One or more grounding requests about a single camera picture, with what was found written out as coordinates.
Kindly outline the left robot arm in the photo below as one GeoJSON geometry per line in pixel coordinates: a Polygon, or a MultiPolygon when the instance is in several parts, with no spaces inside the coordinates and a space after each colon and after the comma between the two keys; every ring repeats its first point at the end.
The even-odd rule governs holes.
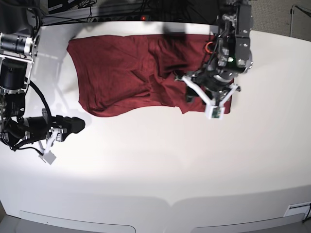
{"type": "Polygon", "coordinates": [[[175,76],[186,86],[186,100],[200,97],[208,119],[222,119],[225,104],[241,91],[234,83],[239,74],[252,68],[250,32],[253,27],[252,6],[247,0],[221,0],[217,17],[218,32],[206,44],[210,58],[197,71],[175,76]]]}

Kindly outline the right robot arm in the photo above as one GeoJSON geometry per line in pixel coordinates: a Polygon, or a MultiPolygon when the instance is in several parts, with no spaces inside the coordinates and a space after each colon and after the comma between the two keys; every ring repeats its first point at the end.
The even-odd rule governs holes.
{"type": "Polygon", "coordinates": [[[52,116],[48,103],[31,81],[40,39],[41,10],[35,0],[0,2],[0,141],[12,151],[35,149],[45,163],[56,159],[55,141],[63,142],[82,131],[78,117],[52,116]],[[42,115],[24,118],[25,96],[32,88],[43,102],[42,115]]]}

